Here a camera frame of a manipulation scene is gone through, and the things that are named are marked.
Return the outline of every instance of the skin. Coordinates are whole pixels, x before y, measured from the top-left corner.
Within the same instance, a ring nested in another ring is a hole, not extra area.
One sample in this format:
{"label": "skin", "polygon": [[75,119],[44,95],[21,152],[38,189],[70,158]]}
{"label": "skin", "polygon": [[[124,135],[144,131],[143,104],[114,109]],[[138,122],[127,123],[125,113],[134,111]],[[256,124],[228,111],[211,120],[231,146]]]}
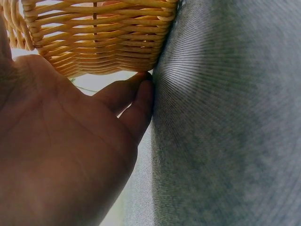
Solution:
{"label": "skin", "polygon": [[99,225],[150,123],[150,80],[86,96],[40,56],[12,60],[0,20],[0,225]]}

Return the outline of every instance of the tan wicker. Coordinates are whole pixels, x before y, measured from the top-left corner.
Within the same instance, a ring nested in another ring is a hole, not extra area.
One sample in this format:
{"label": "tan wicker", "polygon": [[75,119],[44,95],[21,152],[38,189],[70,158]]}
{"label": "tan wicker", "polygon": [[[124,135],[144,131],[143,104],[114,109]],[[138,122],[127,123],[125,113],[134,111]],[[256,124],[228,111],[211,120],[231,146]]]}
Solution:
{"label": "tan wicker", "polygon": [[36,48],[58,72],[76,77],[151,70],[177,2],[0,0],[0,11],[12,48]]}

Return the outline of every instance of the fabric texture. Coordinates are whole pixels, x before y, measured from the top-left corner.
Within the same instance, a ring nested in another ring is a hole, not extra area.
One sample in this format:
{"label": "fabric texture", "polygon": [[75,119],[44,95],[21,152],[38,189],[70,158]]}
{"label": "fabric texture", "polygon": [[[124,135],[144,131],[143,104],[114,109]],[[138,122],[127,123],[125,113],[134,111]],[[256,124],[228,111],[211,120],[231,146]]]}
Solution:
{"label": "fabric texture", "polygon": [[301,225],[301,1],[182,0],[126,226]]}

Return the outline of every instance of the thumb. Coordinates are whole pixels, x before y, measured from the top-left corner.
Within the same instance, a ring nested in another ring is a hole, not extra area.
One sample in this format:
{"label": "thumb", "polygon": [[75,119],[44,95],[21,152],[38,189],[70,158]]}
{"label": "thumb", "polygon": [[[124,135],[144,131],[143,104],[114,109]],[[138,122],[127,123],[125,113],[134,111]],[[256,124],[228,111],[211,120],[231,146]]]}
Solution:
{"label": "thumb", "polygon": [[4,59],[12,59],[4,20],[3,6],[0,5],[0,61]]}

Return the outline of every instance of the wicker basket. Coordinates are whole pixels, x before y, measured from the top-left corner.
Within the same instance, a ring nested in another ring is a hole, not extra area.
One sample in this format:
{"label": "wicker basket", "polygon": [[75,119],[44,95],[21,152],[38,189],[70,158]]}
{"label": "wicker basket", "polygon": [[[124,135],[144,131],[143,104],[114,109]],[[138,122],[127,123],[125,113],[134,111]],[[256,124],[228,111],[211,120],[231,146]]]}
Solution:
{"label": "wicker basket", "polygon": [[177,2],[0,0],[0,11],[12,48],[36,48],[58,72],[76,77],[151,70]]}

